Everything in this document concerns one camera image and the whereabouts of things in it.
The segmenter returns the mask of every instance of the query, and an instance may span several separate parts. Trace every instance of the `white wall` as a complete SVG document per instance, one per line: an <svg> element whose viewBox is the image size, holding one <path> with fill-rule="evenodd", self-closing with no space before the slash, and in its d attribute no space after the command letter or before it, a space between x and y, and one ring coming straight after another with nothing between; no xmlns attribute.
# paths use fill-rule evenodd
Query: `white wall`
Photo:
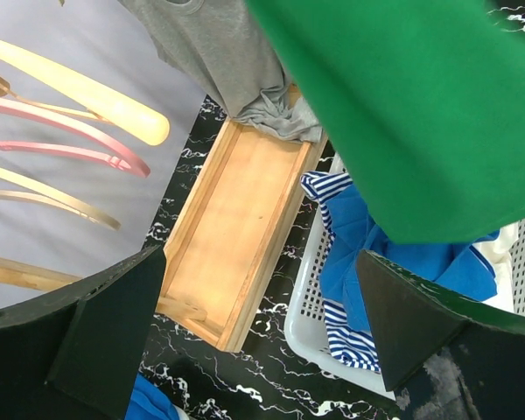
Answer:
<svg viewBox="0 0 525 420"><path fill-rule="evenodd" d="M204 94L158 59L142 26L116 0L1 0L0 39L129 95L166 115L171 135L150 147L120 129L108 132L141 156L151 175L138 178L107 166L63 157L0 151L0 166L99 207L122 223L118 232L54 208L0 201L0 257L87 276L137 252L193 126ZM0 63L12 89L33 100L79 105ZM42 124L0 115L0 139L98 148ZM19 189L0 181L0 188Z"/></svg>

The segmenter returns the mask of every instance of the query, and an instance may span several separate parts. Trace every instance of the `laundry basket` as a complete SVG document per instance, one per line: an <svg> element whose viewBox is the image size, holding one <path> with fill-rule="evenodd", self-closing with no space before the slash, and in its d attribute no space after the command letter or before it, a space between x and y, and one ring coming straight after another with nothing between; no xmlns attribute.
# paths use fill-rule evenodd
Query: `laundry basket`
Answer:
<svg viewBox="0 0 525 420"><path fill-rule="evenodd" d="M332 163L331 173L342 171L344 166L337 156ZM325 263L328 242L329 235L323 227L322 218L316 214L286 316L284 332L288 345L296 354L316 363L326 372L394 399L393 393L385 390L380 374L345 366L329 352L323 298L319 288L319 274ZM514 265L514 309L525 316L525 219L519 223L519 241L511 253Z"/></svg>

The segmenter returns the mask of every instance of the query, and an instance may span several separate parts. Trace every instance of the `striped fabric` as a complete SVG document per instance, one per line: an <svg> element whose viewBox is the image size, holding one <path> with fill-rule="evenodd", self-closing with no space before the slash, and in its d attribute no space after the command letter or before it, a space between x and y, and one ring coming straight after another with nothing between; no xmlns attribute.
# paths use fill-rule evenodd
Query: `striped fabric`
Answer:
<svg viewBox="0 0 525 420"><path fill-rule="evenodd" d="M347 173L329 174L310 171L301 178L305 195L319 203L323 224L330 235L330 242L325 250L328 254L334 241L331 231L331 215L326 202L352 184ZM347 322L347 314L339 302L323 297L325 308L325 327L331 356L352 368L362 368L380 372L375 344L369 332L354 331Z"/></svg>

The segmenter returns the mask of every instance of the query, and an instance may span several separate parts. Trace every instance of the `gray shirt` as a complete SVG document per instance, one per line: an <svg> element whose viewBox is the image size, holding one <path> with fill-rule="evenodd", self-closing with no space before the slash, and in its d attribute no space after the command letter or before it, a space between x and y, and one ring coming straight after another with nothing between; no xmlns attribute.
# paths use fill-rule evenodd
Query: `gray shirt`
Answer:
<svg viewBox="0 0 525 420"><path fill-rule="evenodd" d="M290 109L290 80L243 0L119 2L145 26L159 57L193 77L229 116L284 139L319 140L307 104Z"/></svg>

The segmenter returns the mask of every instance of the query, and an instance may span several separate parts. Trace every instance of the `green fabric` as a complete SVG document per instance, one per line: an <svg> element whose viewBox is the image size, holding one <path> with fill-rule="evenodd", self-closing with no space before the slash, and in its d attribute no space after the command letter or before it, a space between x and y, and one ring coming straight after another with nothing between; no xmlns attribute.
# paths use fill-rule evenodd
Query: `green fabric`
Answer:
<svg viewBox="0 0 525 420"><path fill-rule="evenodd" d="M525 217L525 34L480 0L247 0L395 242Z"/></svg>

